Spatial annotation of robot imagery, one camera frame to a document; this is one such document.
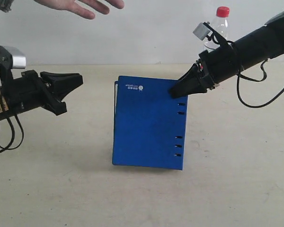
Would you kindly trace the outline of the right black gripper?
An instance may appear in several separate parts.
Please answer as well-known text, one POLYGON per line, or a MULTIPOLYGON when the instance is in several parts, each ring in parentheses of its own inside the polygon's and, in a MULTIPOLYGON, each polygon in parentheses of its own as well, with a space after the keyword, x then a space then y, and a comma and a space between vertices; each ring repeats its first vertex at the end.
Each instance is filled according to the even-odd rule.
POLYGON ((216 86, 219 86, 219 83, 215 82, 214 76, 208 69, 208 56, 208 51, 203 51, 199 54, 199 59, 169 89, 169 94, 172 98, 180 98, 192 94, 204 94, 207 90, 213 90, 216 86))

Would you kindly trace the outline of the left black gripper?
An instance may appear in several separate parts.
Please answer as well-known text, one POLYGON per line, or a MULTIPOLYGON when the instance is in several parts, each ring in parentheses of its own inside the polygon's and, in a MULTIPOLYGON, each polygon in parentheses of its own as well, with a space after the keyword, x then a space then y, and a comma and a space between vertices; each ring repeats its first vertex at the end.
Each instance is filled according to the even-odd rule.
POLYGON ((63 99, 83 85, 79 73, 28 70, 20 78, 4 82, 4 114, 17 115, 41 107, 55 115, 67 112, 63 99))

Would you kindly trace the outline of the grey sleeved forearm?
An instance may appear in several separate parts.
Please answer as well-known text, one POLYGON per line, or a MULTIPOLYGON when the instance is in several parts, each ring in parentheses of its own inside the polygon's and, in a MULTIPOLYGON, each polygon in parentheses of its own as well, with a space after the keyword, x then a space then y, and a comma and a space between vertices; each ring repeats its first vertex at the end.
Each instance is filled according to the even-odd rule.
POLYGON ((5 13, 11 11, 11 5, 14 0, 0 0, 0 11, 5 13))

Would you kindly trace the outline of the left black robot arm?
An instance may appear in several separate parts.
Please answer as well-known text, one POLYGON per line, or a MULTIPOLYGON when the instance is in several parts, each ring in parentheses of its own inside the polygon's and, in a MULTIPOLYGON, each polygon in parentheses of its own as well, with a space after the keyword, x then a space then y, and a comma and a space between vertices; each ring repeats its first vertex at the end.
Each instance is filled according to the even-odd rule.
POLYGON ((24 71, 20 78, 0 86, 0 121, 39 107, 56 116, 64 114, 67 107, 63 99, 81 85, 79 73, 24 71))

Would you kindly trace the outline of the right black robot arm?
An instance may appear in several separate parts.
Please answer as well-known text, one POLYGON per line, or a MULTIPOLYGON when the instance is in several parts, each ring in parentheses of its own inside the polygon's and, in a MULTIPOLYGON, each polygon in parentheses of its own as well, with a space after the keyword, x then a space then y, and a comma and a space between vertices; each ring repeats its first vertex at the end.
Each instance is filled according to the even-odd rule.
POLYGON ((237 41, 226 40, 207 22, 193 31, 200 40, 217 41, 218 48, 203 51, 199 59, 169 89, 172 98, 206 93, 221 82, 265 60, 284 54, 284 11, 237 41))

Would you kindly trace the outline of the person's bare hand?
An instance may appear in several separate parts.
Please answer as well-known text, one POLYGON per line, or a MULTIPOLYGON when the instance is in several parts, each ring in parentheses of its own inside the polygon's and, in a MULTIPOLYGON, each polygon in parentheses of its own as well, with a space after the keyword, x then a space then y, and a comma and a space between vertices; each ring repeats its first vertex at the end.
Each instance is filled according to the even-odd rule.
POLYGON ((110 13, 110 7, 99 0, 35 0, 35 2, 44 7, 67 11, 88 20, 96 18, 96 14, 91 9, 102 15, 110 13))

